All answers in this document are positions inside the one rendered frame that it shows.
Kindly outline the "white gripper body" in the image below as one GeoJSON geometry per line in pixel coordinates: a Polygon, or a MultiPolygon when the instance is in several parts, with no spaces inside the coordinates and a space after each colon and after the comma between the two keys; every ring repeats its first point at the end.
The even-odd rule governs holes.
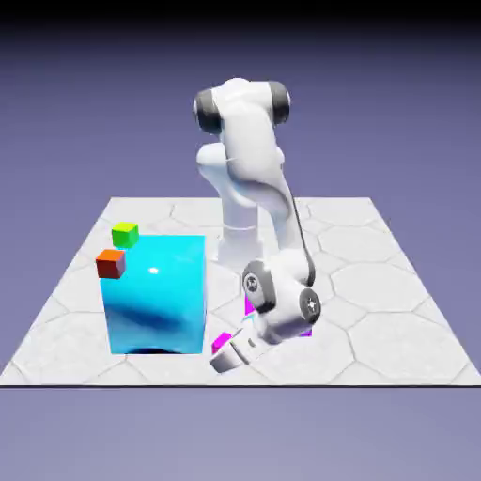
{"type": "Polygon", "coordinates": [[[258,335],[253,325],[246,325],[211,357],[210,365],[217,373],[225,373],[243,365],[250,365],[271,347],[258,335]]]}

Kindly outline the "small red cube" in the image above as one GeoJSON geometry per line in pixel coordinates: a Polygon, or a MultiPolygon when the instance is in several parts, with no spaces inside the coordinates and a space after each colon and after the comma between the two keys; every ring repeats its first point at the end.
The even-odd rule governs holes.
{"type": "Polygon", "coordinates": [[[97,273],[100,279],[120,279],[126,270],[125,252],[104,249],[96,257],[97,273]]]}

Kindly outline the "small green cube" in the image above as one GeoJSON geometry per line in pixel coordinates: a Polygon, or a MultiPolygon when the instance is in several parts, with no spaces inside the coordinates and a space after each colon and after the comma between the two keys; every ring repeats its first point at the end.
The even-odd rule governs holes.
{"type": "Polygon", "coordinates": [[[112,243],[119,249],[132,248],[139,241],[139,227],[136,223],[119,222],[111,233],[112,243]]]}

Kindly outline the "large cyan box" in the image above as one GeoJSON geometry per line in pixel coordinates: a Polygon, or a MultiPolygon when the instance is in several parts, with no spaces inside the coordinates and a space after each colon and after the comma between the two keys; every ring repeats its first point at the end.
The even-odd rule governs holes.
{"type": "Polygon", "coordinates": [[[206,239],[142,235],[120,278],[102,279],[114,354],[200,354],[207,312],[206,239]]]}

